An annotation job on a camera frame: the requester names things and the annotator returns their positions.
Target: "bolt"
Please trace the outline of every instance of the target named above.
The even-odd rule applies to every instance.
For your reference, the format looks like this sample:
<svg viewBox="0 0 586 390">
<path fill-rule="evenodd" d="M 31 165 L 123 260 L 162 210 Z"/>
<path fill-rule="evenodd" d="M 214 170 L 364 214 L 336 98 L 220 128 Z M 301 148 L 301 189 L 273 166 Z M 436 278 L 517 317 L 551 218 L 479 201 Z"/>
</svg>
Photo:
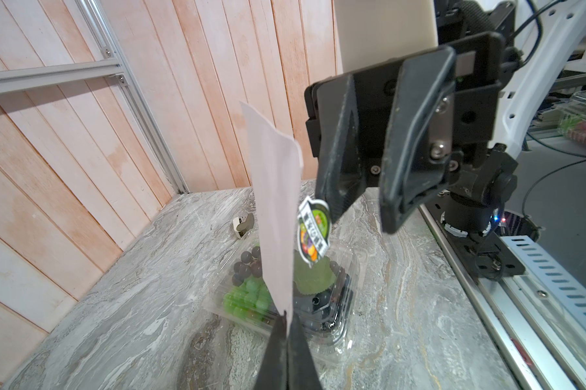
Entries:
<svg viewBox="0 0 586 390">
<path fill-rule="evenodd" d="M 429 155 L 434 160 L 440 159 L 445 155 L 445 145 L 441 142 L 436 142 L 435 144 L 431 145 L 431 152 L 429 152 Z"/>
<path fill-rule="evenodd" d="M 448 106 L 449 106 L 449 98 L 445 96 L 443 98 L 443 100 L 440 100 L 438 107 L 436 107 L 436 112 L 437 113 L 444 113 L 445 111 L 447 111 Z"/>
</svg>

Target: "sticker label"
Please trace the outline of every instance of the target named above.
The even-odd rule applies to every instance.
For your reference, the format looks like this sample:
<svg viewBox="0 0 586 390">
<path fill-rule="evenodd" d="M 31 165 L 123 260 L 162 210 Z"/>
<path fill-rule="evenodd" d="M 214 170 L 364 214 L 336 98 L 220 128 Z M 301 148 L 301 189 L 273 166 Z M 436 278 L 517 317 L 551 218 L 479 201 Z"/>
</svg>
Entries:
<svg viewBox="0 0 586 390">
<path fill-rule="evenodd" d="M 330 247 L 330 208 L 323 200 L 306 197 L 299 206 L 297 221 L 297 249 L 312 267 Z"/>
</svg>

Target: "gray marble surface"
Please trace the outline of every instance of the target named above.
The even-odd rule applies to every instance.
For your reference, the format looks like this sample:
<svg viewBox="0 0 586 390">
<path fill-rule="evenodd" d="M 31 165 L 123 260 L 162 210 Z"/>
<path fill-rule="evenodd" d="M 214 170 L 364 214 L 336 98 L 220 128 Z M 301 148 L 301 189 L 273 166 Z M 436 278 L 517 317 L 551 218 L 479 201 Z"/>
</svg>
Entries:
<svg viewBox="0 0 586 390">
<path fill-rule="evenodd" d="M 252 211 L 250 188 L 176 197 L 3 389 L 251 388 L 265 337 L 201 301 L 232 217 Z M 317 363 L 324 388 L 516 388 L 422 216 L 380 232 L 376 190 L 333 230 L 366 256 L 349 355 Z"/>
</svg>

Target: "cable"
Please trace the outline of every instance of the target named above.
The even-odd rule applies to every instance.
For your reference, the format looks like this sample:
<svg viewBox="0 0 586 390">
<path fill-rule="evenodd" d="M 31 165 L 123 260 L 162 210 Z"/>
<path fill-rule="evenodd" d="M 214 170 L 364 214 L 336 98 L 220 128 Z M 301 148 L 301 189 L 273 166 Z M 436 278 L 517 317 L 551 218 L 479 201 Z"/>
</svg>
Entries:
<svg viewBox="0 0 586 390">
<path fill-rule="evenodd" d="M 573 162 L 573 163 L 570 163 L 570 164 L 564 165 L 563 167 L 561 167 L 561 168 L 557 168 L 557 169 L 555 169 L 555 170 L 553 170 L 553 171 L 550 171 L 548 174 L 546 174 L 546 175 L 544 175 L 544 176 L 540 177 L 539 179 L 537 179 L 537 180 L 536 180 L 536 182 L 535 182 L 535 183 L 533 183 L 533 184 L 531 185 L 531 187 L 529 188 L 529 190 L 527 190 L 527 193 L 525 194 L 525 196 L 524 196 L 524 198 L 523 198 L 523 206 L 521 207 L 521 211 L 523 212 L 523 218 L 525 218 L 525 219 L 529 219 L 529 218 L 527 217 L 527 213 L 525 213 L 525 204 L 527 203 L 527 198 L 529 197 L 529 194 L 531 193 L 531 191 L 532 191 L 534 188 L 536 188 L 536 185 L 538 185 L 538 184 L 539 184 L 539 183 L 540 183 L 542 180 L 544 180 L 544 179 L 545 179 L 545 178 L 547 178 L 548 176 L 551 176 L 551 175 L 553 175 L 553 174 L 556 174 L 557 172 L 561 171 L 562 169 L 566 169 L 566 168 L 568 168 L 568 167 L 572 167 L 573 165 L 577 165 L 577 164 L 580 164 L 580 163 L 582 163 L 582 162 L 586 162 L 586 159 L 585 159 L 585 160 L 579 160 L 579 161 L 575 161 L 575 162 Z"/>
<path fill-rule="evenodd" d="M 531 134 L 527 133 L 527 136 L 529 136 L 532 140 L 536 141 L 538 144 L 542 145 L 543 147 L 549 148 L 551 150 L 554 150 L 556 152 L 560 152 L 563 154 L 568 154 L 571 156 L 575 156 L 575 157 L 581 157 L 583 159 L 586 159 L 586 154 L 579 154 L 579 153 L 572 153 L 572 152 L 566 152 L 565 150 L 561 150 L 561 149 L 557 149 L 555 147 L 552 147 L 550 145 L 547 145 L 545 143 L 543 143 L 542 141 L 540 141 L 539 139 L 537 139 L 536 137 L 532 136 Z"/>
<path fill-rule="evenodd" d="M 529 8 L 531 8 L 531 13 L 533 13 L 532 18 L 534 17 L 536 20 L 536 26 L 538 27 L 538 36 L 536 37 L 536 42 L 533 44 L 533 47 L 531 48 L 529 55 L 522 61 L 518 69 L 527 65 L 527 63 L 531 60 L 531 57 L 533 57 L 533 55 L 536 53 L 536 50 L 538 50 L 538 46 L 540 46 L 540 41 L 542 40 L 542 21 L 540 20 L 540 16 L 538 14 L 538 11 L 536 10 L 536 5 L 533 3 L 533 0 L 525 1 L 527 2 L 527 4 L 529 4 Z"/>
<path fill-rule="evenodd" d="M 566 1 L 566 0 L 554 0 L 554 1 L 551 1 L 549 4 L 546 4 L 544 7 L 540 8 L 535 14 L 533 14 L 529 18 L 527 18 L 527 20 L 525 20 L 523 22 L 523 24 L 521 24 L 520 27 L 518 27 L 512 33 L 512 35 L 509 36 L 509 38 L 507 40 L 509 41 L 511 39 L 516 38 L 516 36 L 518 34 L 520 34 L 521 32 L 523 32 L 523 30 L 525 29 L 525 27 L 527 27 L 527 25 L 529 23 L 531 23 L 533 20 L 535 20 L 538 16 L 540 16 L 541 14 L 543 14 L 544 12 L 546 12 L 549 8 L 553 7 L 554 5 L 557 5 L 557 4 L 562 3 L 564 1 Z"/>
</svg>

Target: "paper sheet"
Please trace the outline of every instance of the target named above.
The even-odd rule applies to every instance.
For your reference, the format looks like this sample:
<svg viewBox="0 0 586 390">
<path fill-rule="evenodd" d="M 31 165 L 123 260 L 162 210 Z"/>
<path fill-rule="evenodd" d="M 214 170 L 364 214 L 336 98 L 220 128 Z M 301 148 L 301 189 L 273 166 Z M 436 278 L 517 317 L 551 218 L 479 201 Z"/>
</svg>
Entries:
<svg viewBox="0 0 586 390">
<path fill-rule="evenodd" d="M 335 0 L 343 71 L 438 46 L 433 0 Z"/>
<path fill-rule="evenodd" d="M 241 108 L 250 149 L 262 277 L 278 312 L 286 311 L 288 334 L 293 319 L 293 238 L 304 167 L 302 149 L 253 107 L 241 102 Z"/>
</svg>

